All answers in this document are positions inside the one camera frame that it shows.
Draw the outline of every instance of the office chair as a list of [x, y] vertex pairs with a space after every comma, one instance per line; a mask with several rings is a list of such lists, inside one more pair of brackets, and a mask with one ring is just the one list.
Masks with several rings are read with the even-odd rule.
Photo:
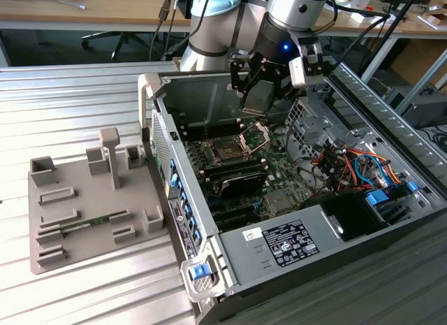
[[82, 49], [88, 50], [89, 49], [89, 41], [94, 40], [97, 38], [105, 38], [105, 37], [112, 37], [112, 36], [119, 36], [118, 44], [115, 47], [115, 50], [112, 53], [112, 60], [116, 60], [119, 51], [121, 50], [121, 47], [123, 44], [128, 44], [129, 40], [135, 41], [136, 43], [139, 43], [146, 49], [150, 48], [150, 44], [144, 40], [142, 40], [140, 37], [138, 37], [136, 34], [143, 34], [143, 33], [132, 33], [129, 31], [102, 31], [101, 33], [96, 33], [92, 35], [87, 35], [82, 37]]

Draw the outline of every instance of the motherboard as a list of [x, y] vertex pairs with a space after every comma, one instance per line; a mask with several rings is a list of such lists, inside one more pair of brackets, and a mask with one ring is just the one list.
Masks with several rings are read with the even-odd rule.
[[215, 131], [203, 127], [202, 140], [184, 141], [220, 231], [293, 212], [312, 195], [281, 137], [262, 122], [247, 125], [239, 124], [239, 134], [212, 138]]

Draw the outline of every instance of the green circuit board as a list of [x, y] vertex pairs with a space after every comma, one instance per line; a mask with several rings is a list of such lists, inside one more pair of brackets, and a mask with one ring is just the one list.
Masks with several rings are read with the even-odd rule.
[[[219, 226], [219, 217], [238, 210], [253, 210], [260, 220], [298, 210], [302, 203], [312, 195], [305, 180], [296, 172], [293, 162], [288, 158], [281, 143], [269, 131], [270, 141], [247, 154], [239, 136], [226, 136], [204, 141], [186, 143], [186, 152], [198, 176], [199, 184], [207, 199], [208, 206]], [[253, 129], [244, 134], [246, 145], [254, 150], [265, 138], [260, 131]], [[210, 190], [210, 181], [200, 177], [204, 167], [232, 166], [241, 161], [265, 159], [262, 170], [267, 174], [264, 184], [252, 193], [231, 198], [219, 198]]]

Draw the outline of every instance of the blue wire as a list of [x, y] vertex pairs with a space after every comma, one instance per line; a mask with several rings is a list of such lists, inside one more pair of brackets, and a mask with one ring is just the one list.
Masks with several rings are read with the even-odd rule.
[[358, 168], [358, 159], [361, 158], [362, 156], [369, 157], [369, 158], [370, 158], [370, 159], [377, 165], [377, 167], [379, 168], [380, 173], [382, 174], [382, 177], [383, 177], [383, 179], [386, 181], [386, 184], [387, 184], [387, 185], [392, 185], [392, 184], [393, 184], [393, 181], [392, 181], [392, 180], [385, 174], [385, 171], [383, 170], [381, 163], [376, 159], [376, 157], [371, 156], [371, 155], [369, 155], [369, 154], [362, 154], [362, 155], [357, 156], [356, 161], [354, 162], [354, 169], [356, 170], [356, 174], [357, 174], [357, 176], [358, 176], [361, 180], [364, 180], [366, 183], [370, 184], [370, 185], [372, 186], [373, 189], [375, 188], [374, 183], [373, 183], [371, 180], [368, 180], [367, 178], [364, 178], [364, 177], [360, 174], [360, 170], [359, 170], [359, 168]]
[[261, 199], [259, 202], [253, 204], [253, 212], [258, 212], [263, 204], [263, 200]]

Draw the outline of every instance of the white sticker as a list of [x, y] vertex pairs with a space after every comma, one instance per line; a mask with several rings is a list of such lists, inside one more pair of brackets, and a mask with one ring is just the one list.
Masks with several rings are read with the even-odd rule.
[[260, 227], [256, 227], [255, 229], [249, 229], [248, 231], [243, 231], [242, 235], [244, 236], [245, 241], [250, 241], [263, 236], [263, 231]]

